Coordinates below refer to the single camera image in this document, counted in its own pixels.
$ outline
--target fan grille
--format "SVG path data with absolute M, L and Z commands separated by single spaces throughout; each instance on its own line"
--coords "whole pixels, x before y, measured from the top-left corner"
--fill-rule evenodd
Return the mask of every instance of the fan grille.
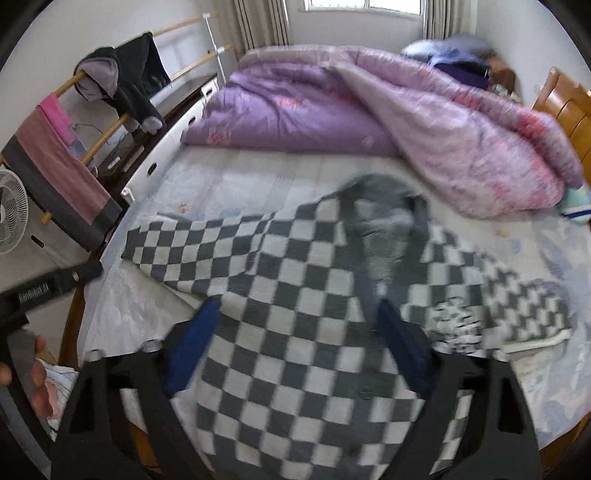
M 25 188 L 9 170 L 0 170 L 0 199 L 0 254 L 4 254 L 24 235 L 29 211 Z

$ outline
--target white curtain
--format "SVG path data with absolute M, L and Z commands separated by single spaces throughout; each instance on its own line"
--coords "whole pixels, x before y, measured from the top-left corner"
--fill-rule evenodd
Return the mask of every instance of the white curtain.
M 252 48 L 288 45 L 285 0 L 221 0 L 237 57 Z
M 425 38 L 443 40 L 467 32 L 471 21 L 471 0 L 425 0 Z

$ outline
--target purple comforter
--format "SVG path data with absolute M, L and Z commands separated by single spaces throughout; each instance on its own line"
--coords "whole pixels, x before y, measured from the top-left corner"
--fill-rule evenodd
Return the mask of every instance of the purple comforter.
M 293 152 L 400 153 L 338 73 L 290 63 L 234 72 L 183 141 Z
M 249 52 L 183 141 L 396 155 L 458 211 L 487 218 L 556 205 L 583 183 L 550 116 L 423 63 L 359 47 Z

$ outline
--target bed sheet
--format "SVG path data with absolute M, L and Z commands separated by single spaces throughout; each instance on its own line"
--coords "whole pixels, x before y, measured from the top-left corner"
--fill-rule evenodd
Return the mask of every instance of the bed sheet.
M 269 213 L 336 190 L 364 173 L 398 177 L 430 201 L 431 214 L 450 230 L 511 265 L 525 278 L 559 289 L 573 313 L 573 335 L 557 346 L 512 356 L 536 427 L 540 448 L 574 427 L 591 410 L 591 233 L 554 210 L 495 220 L 463 217 L 446 205 L 402 160 L 353 155 L 299 155 L 183 147 L 158 189 L 138 199 L 109 243 L 103 279 L 87 287 L 78 352 L 130 353 L 191 318 L 186 301 L 120 256 L 129 229 L 158 213 L 191 220 Z M 173 406 L 192 441 L 195 378 Z M 143 426 L 133 392 L 125 392 L 130 420 Z

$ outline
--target finger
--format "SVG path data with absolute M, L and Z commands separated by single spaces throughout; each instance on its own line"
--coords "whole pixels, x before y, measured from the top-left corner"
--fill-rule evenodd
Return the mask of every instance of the finger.
M 47 346 L 47 340 L 43 337 L 35 336 L 35 353 L 41 353 Z
M 39 360 L 33 362 L 33 368 L 31 368 L 31 381 L 37 388 L 41 388 L 47 378 L 47 371 Z
M 40 417 L 48 418 L 53 415 L 53 408 L 51 408 L 51 404 L 49 403 L 49 392 L 45 385 L 33 392 L 31 405 L 35 413 Z
M 6 365 L 0 364 L 0 385 L 6 387 L 10 382 L 12 382 L 12 372 Z

